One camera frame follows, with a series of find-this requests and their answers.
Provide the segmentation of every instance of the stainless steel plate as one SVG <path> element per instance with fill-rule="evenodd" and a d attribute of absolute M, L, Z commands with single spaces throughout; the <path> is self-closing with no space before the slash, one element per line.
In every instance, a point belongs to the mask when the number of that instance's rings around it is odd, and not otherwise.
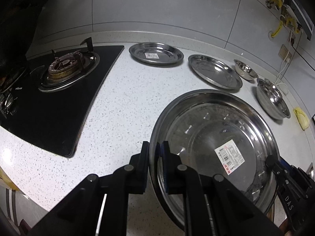
<path fill-rule="evenodd" d="M 238 90 L 243 86 L 239 75 L 223 62 L 203 55 L 191 55 L 189 65 L 206 81 L 223 89 Z"/>
<path fill-rule="evenodd" d="M 134 58 L 153 65 L 170 65 L 184 58 L 177 48 L 156 42 L 137 43 L 129 48 L 129 52 Z"/>
<path fill-rule="evenodd" d="M 245 162 L 228 175 L 214 149 L 231 139 Z M 164 210 L 183 228 L 182 197 L 166 194 L 162 162 L 155 153 L 156 144 L 165 140 L 183 164 L 207 176 L 222 174 L 262 212 L 268 212 L 277 184 L 265 169 L 265 159 L 270 154 L 279 158 L 279 152 L 270 128 L 249 104 L 223 91 L 195 90 L 172 101 L 158 118 L 150 140 L 151 180 Z"/>

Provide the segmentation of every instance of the stove burner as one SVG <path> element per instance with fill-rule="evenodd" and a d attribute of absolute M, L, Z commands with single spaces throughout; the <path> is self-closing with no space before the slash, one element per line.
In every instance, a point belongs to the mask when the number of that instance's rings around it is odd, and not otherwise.
<path fill-rule="evenodd" d="M 87 52 L 79 50 L 55 57 L 55 61 L 42 75 L 40 91 L 55 92 L 66 89 L 95 69 L 100 62 L 100 57 L 93 52 L 92 39 L 88 38 L 81 44 L 83 43 L 87 43 Z"/>

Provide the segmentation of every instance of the white speckled countertop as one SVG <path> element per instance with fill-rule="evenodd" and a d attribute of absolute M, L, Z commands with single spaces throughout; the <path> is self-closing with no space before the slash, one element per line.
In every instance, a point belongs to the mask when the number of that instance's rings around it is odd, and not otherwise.
<path fill-rule="evenodd" d="M 88 174 L 110 174 L 127 164 L 131 155 L 140 151 L 142 141 L 150 140 L 157 118 L 173 99 L 191 90 L 215 88 L 189 68 L 187 58 L 196 51 L 181 49 L 185 56 L 181 65 L 161 68 L 133 60 L 128 52 L 132 44 L 123 45 L 125 49 L 109 72 L 87 116 L 73 158 L 44 151 L 0 127 L 0 166 L 25 194 L 46 210 L 56 205 Z M 233 64 L 234 58 L 240 59 L 230 52 L 220 55 L 220 58 L 228 65 Z M 269 74 L 256 64 L 250 66 L 264 77 Z M 291 94 L 284 97 L 291 118 L 275 122 L 256 100 L 256 85 L 256 82 L 243 80 L 240 91 L 232 94 L 249 103 L 266 120 L 276 138 L 280 155 L 306 170 L 313 161 L 311 146 L 314 146 L 314 138 L 310 130 L 304 132 L 301 129 L 293 113 L 297 102 Z M 163 212 L 150 182 L 143 196 L 130 196 L 127 233 L 183 234 Z"/>

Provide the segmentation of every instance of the metal plate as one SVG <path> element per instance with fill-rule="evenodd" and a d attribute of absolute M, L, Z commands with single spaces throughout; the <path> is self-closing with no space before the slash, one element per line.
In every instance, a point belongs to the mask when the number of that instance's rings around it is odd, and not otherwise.
<path fill-rule="evenodd" d="M 184 54 L 167 44 L 143 42 L 129 48 L 131 56 L 152 65 L 170 65 L 183 60 Z"/>
<path fill-rule="evenodd" d="M 214 149 L 233 140 L 245 162 L 230 175 Z M 150 140 L 149 168 L 156 195 L 166 213 L 184 228 L 181 195 L 168 195 L 157 143 L 167 140 L 182 163 L 198 173 L 220 173 L 241 190 L 262 212 L 270 209 L 277 184 L 265 168 L 265 159 L 279 158 L 276 140 L 263 118 L 246 102 L 219 90 L 195 90 L 172 101 L 158 118 Z"/>
<path fill-rule="evenodd" d="M 223 89 L 238 90 L 243 86 L 239 75 L 223 62 L 204 55 L 191 55 L 189 65 L 207 82 Z"/>

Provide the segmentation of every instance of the white label sticker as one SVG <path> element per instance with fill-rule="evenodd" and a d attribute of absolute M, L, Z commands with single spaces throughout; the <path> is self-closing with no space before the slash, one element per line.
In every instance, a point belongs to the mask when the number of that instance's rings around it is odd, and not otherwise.
<path fill-rule="evenodd" d="M 145 53 L 146 58 L 159 58 L 156 53 Z"/>
<path fill-rule="evenodd" d="M 233 139 L 215 149 L 215 153 L 228 175 L 245 161 Z"/>

